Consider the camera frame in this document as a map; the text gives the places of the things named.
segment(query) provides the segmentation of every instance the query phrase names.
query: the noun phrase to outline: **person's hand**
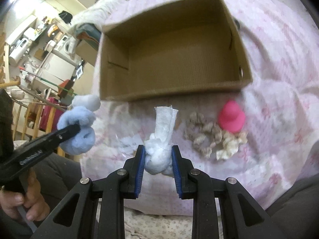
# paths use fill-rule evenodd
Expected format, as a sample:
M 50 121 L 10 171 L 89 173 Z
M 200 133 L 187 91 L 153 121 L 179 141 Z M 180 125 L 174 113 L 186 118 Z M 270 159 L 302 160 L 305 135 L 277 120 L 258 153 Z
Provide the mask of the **person's hand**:
M 40 188 L 35 172 L 30 170 L 26 195 L 1 189 L 0 207 L 12 219 L 20 219 L 21 216 L 16 207 L 23 205 L 30 208 L 27 212 L 29 221 L 42 221 L 49 215 L 50 207 L 44 201 Z

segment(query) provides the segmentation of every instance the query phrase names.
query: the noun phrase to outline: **blue plush toy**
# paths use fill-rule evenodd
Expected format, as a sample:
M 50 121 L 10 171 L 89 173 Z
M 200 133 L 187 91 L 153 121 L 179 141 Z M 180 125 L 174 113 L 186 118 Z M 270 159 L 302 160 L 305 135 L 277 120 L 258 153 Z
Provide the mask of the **blue plush toy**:
M 58 130 L 68 125 L 79 124 L 80 132 L 63 143 L 60 147 L 70 155 L 79 155 L 89 151 L 95 144 L 95 132 L 92 124 L 95 121 L 94 111 L 101 105 L 97 95 L 76 96 L 72 102 L 73 109 L 63 113 L 58 121 Z

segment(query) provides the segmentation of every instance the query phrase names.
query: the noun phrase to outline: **white paper towel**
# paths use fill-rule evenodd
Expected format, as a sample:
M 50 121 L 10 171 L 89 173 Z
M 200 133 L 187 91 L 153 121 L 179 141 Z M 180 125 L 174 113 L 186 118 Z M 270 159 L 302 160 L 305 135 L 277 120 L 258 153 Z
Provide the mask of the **white paper towel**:
M 170 141 L 178 110 L 172 107 L 156 107 L 155 132 L 145 141 L 145 170 L 152 174 L 173 175 L 172 145 Z

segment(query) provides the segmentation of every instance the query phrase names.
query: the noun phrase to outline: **open cardboard box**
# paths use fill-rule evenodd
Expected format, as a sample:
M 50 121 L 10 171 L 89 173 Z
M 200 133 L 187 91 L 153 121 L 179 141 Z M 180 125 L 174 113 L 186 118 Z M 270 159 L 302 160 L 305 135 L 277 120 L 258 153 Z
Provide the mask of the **open cardboard box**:
M 247 56 L 223 0 L 178 0 L 106 33 L 103 100 L 239 90 L 252 82 Z

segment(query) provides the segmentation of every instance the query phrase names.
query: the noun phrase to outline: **crumpled paper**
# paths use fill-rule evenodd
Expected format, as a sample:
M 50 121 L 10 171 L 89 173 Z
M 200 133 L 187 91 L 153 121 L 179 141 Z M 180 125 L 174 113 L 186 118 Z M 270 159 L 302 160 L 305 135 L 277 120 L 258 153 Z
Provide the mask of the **crumpled paper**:
M 95 144 L 95 132 L 92 128 L 95 118 L 95 114 L 84 106 L 77 106 L 63 113 L 57 124 L 58 130 L 69 125 L 79 124 L 80 132 L 61 143 L 61 149 L 73 156 L 89 151 Z
M 222 141 L 221 128 L 214 121 L 209 121 L 203 114 L 192 112 L 186 121 L 184 139 L 193 141 L 193 148 L 209 159 L 213 148 Z M 209 146 L 203 143 L 209 140 Z
M 172 145 L 170 141 L 178 110 L 172 107 L 156 107 L 155 132 L 145 141 L 145 170 L 156 175 L 172 176 Z
M 246 144 L 247 133 L 240 132 L 238 134 L 232 134 L 228 131 L 223 132 L 223 149 L 216 152 L 216 160 L 227 160 L 238 152 L 241 144 Z

